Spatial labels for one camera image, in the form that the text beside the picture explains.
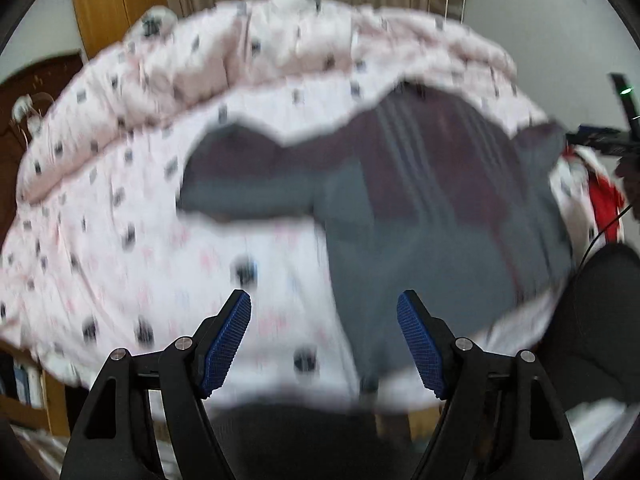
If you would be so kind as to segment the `grey purple zip jacket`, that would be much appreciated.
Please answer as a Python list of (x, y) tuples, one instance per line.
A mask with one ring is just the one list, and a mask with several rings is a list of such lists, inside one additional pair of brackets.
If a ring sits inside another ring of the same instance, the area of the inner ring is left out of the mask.
[(460, 96), (401, 84), (325, 136), (283, 145), (209, 130), (177, 206), (217, 220), (314, 218), (363, 387), (408, 367), (396, 301), (412, 289), (469, 335), (563, 281), (573, 249), (550, 185), (563, 128), (506, 133)]

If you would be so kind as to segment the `red white garment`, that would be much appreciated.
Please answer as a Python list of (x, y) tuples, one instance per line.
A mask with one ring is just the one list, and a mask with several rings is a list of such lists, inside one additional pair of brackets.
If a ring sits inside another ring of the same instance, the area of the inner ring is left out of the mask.
[(591, 148), (568, 146), (562, 155), (562, 177), (570, 216), (566, 219), (577, 263), (606, 244), (623, 242), (626, 197)]

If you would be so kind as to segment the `black clothed operator body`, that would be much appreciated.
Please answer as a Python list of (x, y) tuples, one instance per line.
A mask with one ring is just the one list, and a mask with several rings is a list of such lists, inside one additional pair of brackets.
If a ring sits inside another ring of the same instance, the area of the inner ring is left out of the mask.
[[(564, 290), (534, 349), (565, 411), (597, 401), (639, 401), (639, 256), (598, 250)], [(239, 479), (407, 479), (412, 444), (381, 440), (369, 415), (245, 405), (212, 426)]]

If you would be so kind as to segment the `pink cat print duvet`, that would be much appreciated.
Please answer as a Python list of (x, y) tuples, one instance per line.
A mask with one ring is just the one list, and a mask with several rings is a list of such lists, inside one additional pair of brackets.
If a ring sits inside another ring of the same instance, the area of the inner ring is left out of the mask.
[[(163, 349), (242, 288), (250, 325), (209, 410), (431, 404), (412, 359), (363, 387), (314, 218), (227, 221), (177, 206), (209, 130), (242, 122), (304, 142), (401, 84), (460, 96), (509, 134), (554, 122), (516, 86), (506, 51), (434, 14), (243, 0), (137, 26), (63, 90), (21, 161), (1, 253), (2, 338), (64, 384), (90, 386), (114, 349)], [(566, 278), (459, 336), (503, 353), (527, 346)]]

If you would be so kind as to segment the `dark wooden headboard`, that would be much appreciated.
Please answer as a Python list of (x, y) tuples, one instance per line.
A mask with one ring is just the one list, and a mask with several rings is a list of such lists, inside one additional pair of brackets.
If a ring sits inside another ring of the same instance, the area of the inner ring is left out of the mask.
[(16, 179), (28, 144), (47, 110), (84, 65), (79, 52), (26, 66), (1, 84), (1, 241), (16, 214)]

